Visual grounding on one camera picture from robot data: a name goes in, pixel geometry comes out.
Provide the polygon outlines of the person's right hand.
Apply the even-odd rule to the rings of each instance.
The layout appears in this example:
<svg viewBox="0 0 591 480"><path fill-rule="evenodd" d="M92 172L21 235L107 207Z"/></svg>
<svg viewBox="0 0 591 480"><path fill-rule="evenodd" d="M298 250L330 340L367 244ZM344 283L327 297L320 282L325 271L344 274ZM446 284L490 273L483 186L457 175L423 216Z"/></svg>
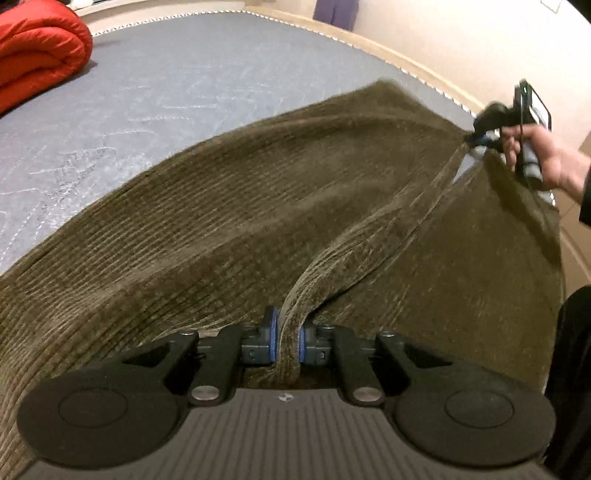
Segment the person's right hand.
<svg viewBox="0 0 591 480"><path fill-rule="evenodd" d="M505 127L501 130L501 138L506 163L510 169L516 169L521 142L527 141L540 162L543 187L546 190L562 190L576 203L582 203L590 171L588 155L564 146L552 132L541 125Z"/></svg>

